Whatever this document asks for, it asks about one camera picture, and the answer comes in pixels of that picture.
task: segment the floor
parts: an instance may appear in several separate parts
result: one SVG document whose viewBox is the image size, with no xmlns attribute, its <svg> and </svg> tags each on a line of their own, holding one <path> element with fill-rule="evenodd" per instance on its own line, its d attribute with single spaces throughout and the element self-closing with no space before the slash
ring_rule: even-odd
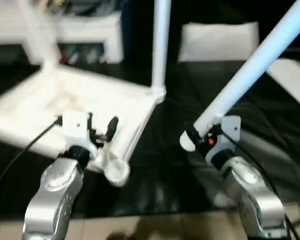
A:
<svg viewBox="0 0 300 240">
<path fill-rule="evenodd" d="M 291 220 L 300 217 L 296 205 L 287 205 Z M 23 222 L 0 222 L 0 240 L 21 239 Z M 246 240 L 237 213 L 212 211 L 194 214 L 75 219 L 66 240 Z"/>
</svg>

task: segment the white pole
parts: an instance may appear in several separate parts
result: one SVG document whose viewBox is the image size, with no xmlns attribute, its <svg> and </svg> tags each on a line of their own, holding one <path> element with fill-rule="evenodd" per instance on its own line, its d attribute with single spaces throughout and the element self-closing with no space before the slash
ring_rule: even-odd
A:
<svg viewBox="0 0 300 240">
<path fill-rule="evenodd" d="M 54 36 L 48 36 L 44 32 L 40 17 L 35 11 L 35 6 L 30 0 L 17 0 L 19 10 L 26 23 L 27 37 L 26 44 L 30 51 L 38 52 L 43 66 L 54 66 L 58 64 L 60 51 Z"/>
<path fill-rule="evenodd" d="M 204 136 L 211 124 L 230 110 L 299 33 L 300 0 L 297 0 L 254 54 L 195 121 L 194 127 L 200 136 Z M 186 132 L 181 135 L 180 144 L 187 151 L 195 150 Z"/>
<path fill-rule="evenodd" d="M 155 0 L 152 84 L 153 93 L 165 94 L 165 71 L 168 50 L 171 0 Z"/>
</svg>

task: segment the black fabric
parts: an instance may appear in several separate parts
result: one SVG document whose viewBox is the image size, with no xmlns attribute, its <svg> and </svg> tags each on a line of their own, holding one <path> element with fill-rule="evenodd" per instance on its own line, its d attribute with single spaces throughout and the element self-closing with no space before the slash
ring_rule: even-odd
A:
<svg viewBox="0 0 300 240">
<path fill-rule="evenodd" d="M 294 2 L 294 0 L 286 0 L 273 6 L 268 5 L 268 1 L 265 0 L 258 2 L 260 6 L 267 6 L 262 7 L 262 15 L 258 17 L 260 42 L 272 31 Z M 300 59 L 300 34 L 282 53 L 282 57 Z"/>
<path fill-rule="evenodd" d="M 116 188 L 103 175 L 87 171 L 74 204 L 73 217 L 195 213 L 215 209 L 211 193 L 222 190 L 218 171 L 207 166 L 200 156 L 193 160 L 180 147 L 179 137 L 185 123 L 196 120 L 242 63 L 169 65 L 166 99 L 156 106 L 136 146 L 127 184 Z M 0 68 L 0 93 L 35 70 L 31 67 Z M 149 85 L 151 79 L 151 69 L 147 67 L 98 65 L 90 70 L 145 85 Z M 290 147 L 300 155 L 300 105 L 264 75 L 231 110 L 231 114 L 242 117 L 244 130 L 276 145 L 280 145 L 280 141 L 264 123 L 249 96 L 265 109 Z M 249 151 L 274 178 L 284 201 L 300 199 L 300 174 L 294 164 L 259 149 L 249 148 Z M 0 142 L 0 173 L 17 152 L 17 148 Z M 23 219 L 27 204 L 39 187 L 41 174 L 51 161 L 28 152 L 12 166 L 0 185 L 0 219 Z"/>
<path fill-rule="evenodd" d="M 229 149 L 226 149 L 215 154 L 215 156 L 212 158 L 212 163 L 214 167 L 220 171 L 223 165 L 232 157 L 234 157 L 233 152 Z"/>
</svg>

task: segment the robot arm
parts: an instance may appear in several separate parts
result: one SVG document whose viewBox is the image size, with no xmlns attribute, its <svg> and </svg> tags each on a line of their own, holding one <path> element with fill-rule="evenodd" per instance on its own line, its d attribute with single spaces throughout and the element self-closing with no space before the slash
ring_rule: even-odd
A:
<svg viewBox="0 0 300 240">
<path fill-rule="evenodd" d="M 204 138 L 193 127 L 186 133 L 207 163 L 220 172 L 226 194 L 238 205 L 248 239 L 287 239 L 282 202 L 268 189 L 261 174 L 234 154 L 235 146 L 220 133 L 224 131 L 238 141 L 240 123 L 240 117 L 226 116 Z"/>
<path fill-rule="evenodd" d="M 46 168 L 40 187 L 31 199 L 24 217 L 23 240 L 65 239 L 72 205 L 82 188 L 85 168 L 96 158 L 98 149 L 112 140 L 118 118 L 114 117 L 105 135 L 91 127 L 92 114 L 66 112 L 62 129 L 67 150 Z"/>
</svg>

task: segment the white plastic structure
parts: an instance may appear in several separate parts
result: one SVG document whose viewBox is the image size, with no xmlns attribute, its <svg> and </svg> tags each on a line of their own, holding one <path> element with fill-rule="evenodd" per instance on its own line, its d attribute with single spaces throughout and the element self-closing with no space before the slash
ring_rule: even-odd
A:
<svg viewBox="0 0 300 240">
<path fill-rule="evenodd" d="M 28 34 L 26 18 L 18 7 L 18 1 L 0 0 L 0 44 L 22 44 L 30 63 L 39 65 L 44 56 Z M 108 63 L 123 60 L 121 12 L 104 17 L 57 17 L 49 15 L 38 4 L 30 7 L 40 21 L 40 31 L 52 35 L 58 43 L 103 43 L 104 59 Z"/>
<path fill-rule="evenodd" d="M 195 121 L 194 128 L 200 136 L 204 136 L 212 124 L 230 110 L 299 33 L 300 0 L 297 0 L 253 55 Z M 180 144 L 187 151 L 195 150 L 195 146 L 186 132 L 182 133 Z"/>
<path fill-rule="evenodd" d="M 109 121 L 117 116 L 116 134 L 106 151 L 88 166 L 104 170 L 116 186 L 125 183 L 128 161 L 156 104 L 165 97 L 166 49 L 170 0 L 156 0 L 152 86 L 145 87 L 105 75 L 58 64 L 56 38 L 42 30 L 42 22 L 29 0 L 16 0 L 27 24 L 32 51 L 44 56 L 41 69 L 0 96 L 0 140 L 25 147 L 43 129 L 67 110 L 92 112 L 92 127 L 105 133 Z M 55 158 L 65 149 L 60 127 L 54 127 L 30 150 Z M 105 159 L 115 159 L 105 164 Z"/>
<path fill-rule="evenodd" d="M 81 111 L 66 110 L 62 114 L 62 132 L 66 141 L 66 148 L 79 146 L 87 149 L 90 156 L 96 159 L 98 149 L 91 141 L 90 132 L 88 131 L 89 113 Z"/>
</svg>

